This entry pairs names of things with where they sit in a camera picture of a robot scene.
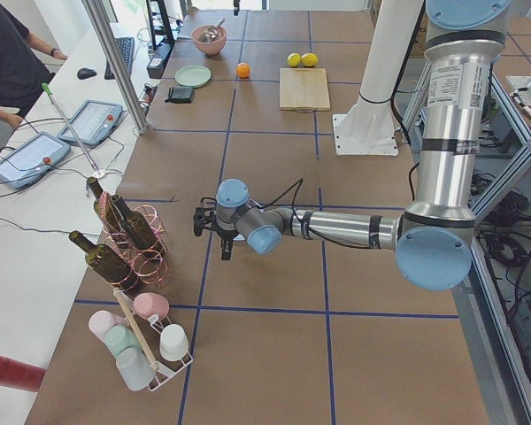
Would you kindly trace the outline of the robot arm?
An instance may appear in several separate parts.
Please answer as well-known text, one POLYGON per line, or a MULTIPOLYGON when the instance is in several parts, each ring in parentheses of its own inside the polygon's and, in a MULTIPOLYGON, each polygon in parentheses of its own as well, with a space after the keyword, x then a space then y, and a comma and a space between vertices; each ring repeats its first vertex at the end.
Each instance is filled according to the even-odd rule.
POLYGON ((381 4, 358 101, 333 117, 333 130, 340 155, 395 152, 392 99, 419 19, 427 17, 427 121, 414 199, 400 217, 259 205, 244 182, 228 179, 219 185, 213 206, 196 209, 195 235, 217 234, 224 259, 237 236, 260 254, 284 236, 389 249, 412 284, 426 290, 459 285, 472 265, 475 215, 468 201, 489 69, 504 48, 510 9, 507 1, 381 4))

